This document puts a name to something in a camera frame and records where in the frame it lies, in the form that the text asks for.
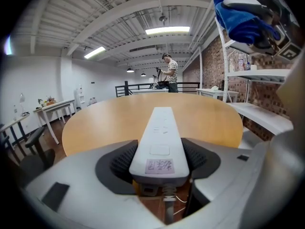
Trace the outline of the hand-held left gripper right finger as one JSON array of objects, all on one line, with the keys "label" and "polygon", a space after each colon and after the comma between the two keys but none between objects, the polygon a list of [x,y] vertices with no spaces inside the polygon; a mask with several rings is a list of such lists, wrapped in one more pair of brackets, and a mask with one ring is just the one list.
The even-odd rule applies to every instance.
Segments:
[{"label": "hand-held left gripper right finger", "polygon": [[191,187],[183,218],[222,220],[234,207],[229,190],[243,170],[252,150],[220,146],[182,138],[190,170]]}]

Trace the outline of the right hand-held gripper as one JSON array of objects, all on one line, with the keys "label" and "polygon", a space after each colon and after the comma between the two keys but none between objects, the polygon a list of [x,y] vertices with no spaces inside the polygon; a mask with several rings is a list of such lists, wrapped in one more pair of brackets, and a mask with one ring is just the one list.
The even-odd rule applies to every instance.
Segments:
[{"label": "right hand-held gripper", "polygon": [[223,5],[234,10],[245,11],[269,24],[274,32],[267,33],[267,40],[248,44],[260,54],[276,56],[284,61],[294,61],[305,42],[302,30],[292,12],[276,0],[223,0]]}]

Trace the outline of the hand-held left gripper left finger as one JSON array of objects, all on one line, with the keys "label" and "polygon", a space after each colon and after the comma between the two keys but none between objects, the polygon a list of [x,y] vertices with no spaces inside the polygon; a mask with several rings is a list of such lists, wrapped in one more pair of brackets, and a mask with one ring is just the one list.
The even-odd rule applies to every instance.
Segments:
[{"label": "hand-held left gripper left finger", "polygon": [[68,156],[37,176],[23,194],[55,229],[162,229],[132,185],[130,140]]}]

